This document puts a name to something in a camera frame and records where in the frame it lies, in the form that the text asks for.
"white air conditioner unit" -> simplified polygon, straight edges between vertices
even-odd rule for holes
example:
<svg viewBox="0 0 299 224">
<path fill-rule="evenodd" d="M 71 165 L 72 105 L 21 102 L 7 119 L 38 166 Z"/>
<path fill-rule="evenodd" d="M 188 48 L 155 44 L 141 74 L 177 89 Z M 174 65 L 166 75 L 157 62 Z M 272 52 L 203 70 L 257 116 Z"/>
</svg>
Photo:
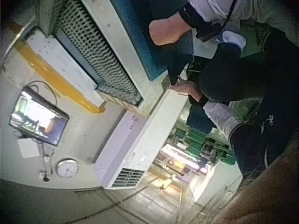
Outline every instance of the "white air conditioner unit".
<svg viewBox="0 0 299 224">
<path fill-rule="evenodd" d="M 148 119 L 127 111 L 93 166 L 101 186 L 135 188 L 165 143 L 187 100 L 187 96 L 168 90 Z"/>
<path fill-rule="evenodd" d="M 40 29 L 59 40 L 101 96 L 147 117 L 164 92 L 167 69 L 161 49 L 142 32 L 134 1 L 37 2 Z"/>
</svg>

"monitor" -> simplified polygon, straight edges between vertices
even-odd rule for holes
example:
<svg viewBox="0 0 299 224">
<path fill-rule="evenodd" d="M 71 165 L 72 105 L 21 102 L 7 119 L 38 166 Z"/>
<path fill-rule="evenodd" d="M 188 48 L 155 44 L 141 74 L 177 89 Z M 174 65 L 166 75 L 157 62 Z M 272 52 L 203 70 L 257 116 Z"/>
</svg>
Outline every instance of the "monitor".
<svg viewBox="0 0 299 224">
<path fill-rule="evenodd" d="M 15 103 L 9 125 L 26 138 L 57 146 L 68 120 L 65 112 L 25 86 Z"/>
</svg>

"metal grate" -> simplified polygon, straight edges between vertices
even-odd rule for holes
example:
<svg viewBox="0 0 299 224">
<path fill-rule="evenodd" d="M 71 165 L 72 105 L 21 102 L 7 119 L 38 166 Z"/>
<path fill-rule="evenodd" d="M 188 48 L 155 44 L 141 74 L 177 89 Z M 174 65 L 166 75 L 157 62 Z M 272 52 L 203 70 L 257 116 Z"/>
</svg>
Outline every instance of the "metal grate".
<svg viewBox="0 0 299 224">
<path fill-rule="evenodd" d="M 123 168 L 112 187 L 135 187 L 141 180 L 144 171 Z"/>
<path fill-rule="evenodd" d="M 80 0 L 68 0 L 57 23 L 75 48 L 99 75 L 98 89 L 137 105 L 142 97 L 99 27 Z"/>
</svg>

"black cable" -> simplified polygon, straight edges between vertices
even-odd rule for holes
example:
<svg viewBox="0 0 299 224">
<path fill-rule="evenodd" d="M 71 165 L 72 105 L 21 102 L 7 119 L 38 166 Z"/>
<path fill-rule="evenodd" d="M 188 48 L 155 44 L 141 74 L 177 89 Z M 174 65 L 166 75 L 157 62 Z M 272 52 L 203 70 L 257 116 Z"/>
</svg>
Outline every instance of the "black cable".
<svg viewBox="0 0 299 224">
<path fill-rule="evenodd" d="M 30 87 L 30 88 L 31 88 L 31 87 L 35 87 L 35 88 L 36 88 L 36 92 L 37 92 L 37 93 L 39 92 L 39 88 L 38 88 L 37 85 L 30 85 L 29 87 Z"/>
<path fill-rule="evenodd" d="M 45 175 L 44 175 L 44 177 L 43 177 L 43 181 L 45 181 L 45 182 L 48 182 L 50 179 L 47 177 L 47 174 L 48 174 L 48 171 L 47 171 L 47 168 L 46 168 L 46 164 L 45 164 L 45 160 L 44 160 L 44 158 L 47 156 L 47 157 L 49 157 L 49 164 L 50 164 L 50 176 L 52 176 L 53 175 L 53 167 L 52 167 L 52 156 L 53 156 L 53 154 L 54 154 L 54 149 L 52 149 L 52 153 L 51 153 L 51 155 L 49 155 L 49 154 L 46 154 L 45 153 L 45 150 L 44 150 L 44 146 L 43 146 L 43 144 L 44 144 L 44 142 L 38 142 L 38 141 L 36 141 L 35 140 L 35 142 L 37 142 L 37 143 L 39 143 L 39 144 L 41 144 L 42 145 L 42 152 L 43 152 L 43 168 L 44 168 L 44 170 L 45 170 Z"/>
<path fill-rule="evenodd" d="M 49 84 L 47 84 L 46 82 L 41 81 L 41 80 L 35 80 L 35 81 L 32 81 L 32 82 L 28 83 L 27 85 L 30 87 L 30 85 L 33 84 L 33 83 L 43 83 L 43 84 L 45 84 L 50 89 L 50 91 L 52 92 L 52 94 L 53 94 L 53 96 L 55 98 L 55 106 L 57 106 L 57 97 L 56 97 L 53 89 L 50 87 Z"/>
</svg>

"wall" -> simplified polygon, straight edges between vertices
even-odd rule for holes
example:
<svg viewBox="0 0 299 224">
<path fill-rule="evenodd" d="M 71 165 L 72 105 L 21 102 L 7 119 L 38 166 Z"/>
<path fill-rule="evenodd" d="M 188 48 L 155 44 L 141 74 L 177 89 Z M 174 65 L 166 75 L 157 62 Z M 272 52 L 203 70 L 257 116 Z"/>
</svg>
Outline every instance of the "wall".
<svg viewBox="0 0 299 224">
<path fill-rule="evenodd" d="M 88 159 L 96 154 L 123 108 L 108 102 L 104 113 L 92 114 L 57 92 L 57 106 L 70 116 L 70 120 L 58 147 L 52 147 L 55 150 L 52 165 L 62 158 L 71 157 L 78 161 L 79 171 L 70 179 L 61 179 L 54 173 L 49 182 L 43 182 L 39 179 L 39 170 L 43 169 L 42 157 L 22 158 L 17 138 L 14 136 L 15 129 L 8 126 L 10 114 L 21 88 L 32 80 L 41 80 L 41 77 L 16 50 L 13 50 L 1 75 L 1 178 L 43 188 L 98 187 L 99 182 L 93 174 L 93 165 Z M 38 86 L 40 95 L 53 102 L 51 92 L 43 84 Z"/>
<path fill-rule="evenodd" d="M 195 176 L 190 181 L 190 188 L 198 204 L 205 206 L 214 195 L 227 186 L 235 192 L 242 180 L 242 174 L 238 164 L 230 166 L 219 161 L 205 179 Z"/>
</svg>

